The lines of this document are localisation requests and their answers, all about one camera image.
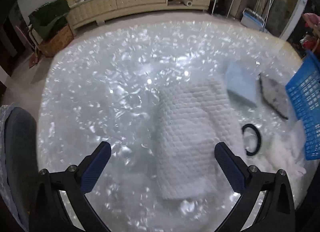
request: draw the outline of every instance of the dark green bag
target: dark green bag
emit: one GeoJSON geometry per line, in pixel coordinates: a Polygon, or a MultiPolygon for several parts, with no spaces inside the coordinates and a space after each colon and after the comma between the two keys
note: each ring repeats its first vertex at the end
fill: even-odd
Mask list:
{"type": "Polygon", "coordinates": [[[35,31],[44,41],[50,40],[66,24],[70,8],[66,0],[56,0],[42,5],[29,15],[35,31]]]}

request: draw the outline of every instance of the beige tile floor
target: beige tile floor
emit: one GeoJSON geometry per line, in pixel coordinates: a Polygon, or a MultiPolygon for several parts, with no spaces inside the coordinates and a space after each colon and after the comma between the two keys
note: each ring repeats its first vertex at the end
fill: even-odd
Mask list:
{"type": "MultiPolygon", "coordinates": [[[[95,23],[84,26],[79,29],[76,38],[70,45],[119,28],[182,20],[196,22],[211,21],[217,23],[221,21],[226,22],[227,20],[230,24],[240,25],[236,20],[211,16],[202,11],[158,11],[112,19],[100,27],[97,27],[95,23]]],[[[16,106],[29,111],[38,121],[42,90],[44,89],[45,79],[53,59],[43,58],[36,66],[29,69],[28,58],[29,56],[21,60],[22,62],[14,70],[11,79],[7,81],[8,89],[2,97],[2,104],[15,103],[16,106]]]]}

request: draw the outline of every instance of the white tube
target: white tube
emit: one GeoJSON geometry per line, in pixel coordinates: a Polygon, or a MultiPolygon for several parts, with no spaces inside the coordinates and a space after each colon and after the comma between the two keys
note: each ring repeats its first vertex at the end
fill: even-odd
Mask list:
{"type": "Polygon", "coordinates": [[[190,0],[180,0],[180,1],[183,2],[187,7],[192,6],[192,2],[190,0]]]}

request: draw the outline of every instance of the white door frame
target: white door frame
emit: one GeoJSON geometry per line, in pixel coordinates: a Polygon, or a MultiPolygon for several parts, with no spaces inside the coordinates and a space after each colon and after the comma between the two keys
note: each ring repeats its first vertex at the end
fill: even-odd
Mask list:
{"type": "Polygon", "coordinates": [[[294,8],[294,11],[292,12],[292,15],[285,26],[284,30],[282,31],[281,35],[279,36],[280,39],[282,40],[287,40],[289,36],[291,35],[292,31],[296,27],[299,19],[302,16],[302,13],[306,7],[308,0],[298,0],[296,7],[294,8]]]}

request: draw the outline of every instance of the white towel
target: white towel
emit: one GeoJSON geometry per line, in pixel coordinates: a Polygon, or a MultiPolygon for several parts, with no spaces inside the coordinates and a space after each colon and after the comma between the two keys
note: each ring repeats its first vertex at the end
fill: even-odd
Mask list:
{"type": "Polygon", "coordinates": [[[225,142],[245,159],[241,127],[220,78],[184,83],[159,91],[157,181],[165,199],[185,199],[217,191],[213,150],[225,142]]]}

